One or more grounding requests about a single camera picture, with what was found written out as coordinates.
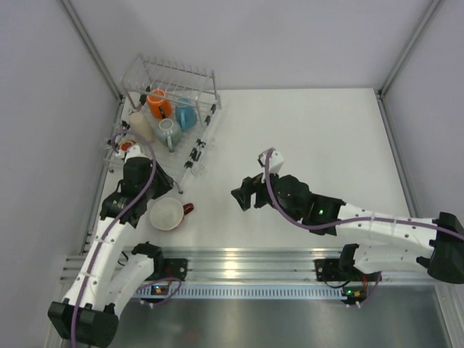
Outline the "grey green speckled mug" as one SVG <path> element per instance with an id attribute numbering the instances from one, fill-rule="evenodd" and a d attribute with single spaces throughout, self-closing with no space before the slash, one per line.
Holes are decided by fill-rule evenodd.
<path id="1" fill-rule="evenodd" d="M 183 131 L 176 121 L 166 118 L 159 121 L 155 129 L 155 136 L 158 141 L 168 148 L 170 153 L 173 153 L 181 142 Z"/>

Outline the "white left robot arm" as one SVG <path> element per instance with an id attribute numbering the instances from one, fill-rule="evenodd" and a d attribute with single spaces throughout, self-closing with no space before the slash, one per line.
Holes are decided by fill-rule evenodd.
<path id="1" fill-rule="evenodd" d="M 70 289 L 48 309 L 51 324 L 72 345 L 108 347 L 125 306 L 146 283 L 183 281 L 188 261 L 166 258 L 162 248 L 137 244 L 120 271 L 115 268 L 127 238 L 135 231 L 151 199 L 174 187 L 173 179 L 143 155 L 127 155 L 123 178 L 102 203 L 97 230 Z"/>

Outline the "beige handleless cup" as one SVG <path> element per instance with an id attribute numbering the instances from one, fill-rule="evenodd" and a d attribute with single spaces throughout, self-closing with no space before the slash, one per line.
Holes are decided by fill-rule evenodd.
<path id="1" fill-rule="evenodd" d="M 128 123 L 132 131 L 144 137 L 147 141 L 151 141 L 153 139 L 153 129 L 143 113 L 134 112 L 130 114 Z"/>

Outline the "red mug white interior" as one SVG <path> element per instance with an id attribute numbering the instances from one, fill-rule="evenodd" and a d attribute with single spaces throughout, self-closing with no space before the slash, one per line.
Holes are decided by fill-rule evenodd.
<path id="1" fill-rule="evenodd" d="M 157 230 L 171 231 L 176 229 L 185 216 L 193 211 L 192 203 L 182 204 L 175 198 L 166 197 L 153 204 L 149 213 L 149 221 Z"/>

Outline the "blue mug white interior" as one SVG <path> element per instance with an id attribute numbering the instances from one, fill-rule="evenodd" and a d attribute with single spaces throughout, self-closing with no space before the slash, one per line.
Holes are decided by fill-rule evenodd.
<path id="1" fill-rule="evenodd" d="M 175 106 L 175 118 L 184 132 L 196 125 L 196 112 L 187 98 L 180 98 L 178 100 Z"/>

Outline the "brown mug black interior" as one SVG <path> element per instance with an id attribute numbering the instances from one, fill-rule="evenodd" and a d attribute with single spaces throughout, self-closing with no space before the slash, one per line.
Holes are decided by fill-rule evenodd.
<path id="1" fill-rule="evenodd" d="M 125 154 L 134 145 L 136 145 L 135 141 L 132 141 L 132 140 L 123 141 L 117 145 L 117 153 Z"/>

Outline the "orange mug black handle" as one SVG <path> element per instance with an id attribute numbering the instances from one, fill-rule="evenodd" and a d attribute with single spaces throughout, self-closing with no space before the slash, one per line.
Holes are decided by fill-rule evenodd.
<path id="1" fill-rule="evenodd" d="M 157 120 L 169 118 L 173 112 L 166 93 L 161 89 L 150 91 L 146 97 L 146 103 L 148 104 L 153 118 Z"/>

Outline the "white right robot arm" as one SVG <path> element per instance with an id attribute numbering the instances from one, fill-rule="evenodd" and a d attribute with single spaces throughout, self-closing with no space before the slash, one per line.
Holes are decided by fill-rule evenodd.
<path id="1" fill-rule="evenodd" d="M 231 195 L 243 211 L 269 205 L 296 227 L 343 239 L 339 269 L 344 273 L 424 271 L 438 281 L 463 284 L 463 225 L 451 213 L 380 214 L 314 194 L 292 175 L 247 177 Z"/>

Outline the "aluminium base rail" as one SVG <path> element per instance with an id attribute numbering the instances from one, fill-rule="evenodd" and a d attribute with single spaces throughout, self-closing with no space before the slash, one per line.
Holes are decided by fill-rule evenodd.
<path id="1" fill-rule="evenodd" d="M 315 260 L 338 258 L 340 248 L 165 247 L 166 258 L 188 260 L 190 283 L 315 283 Z"/>

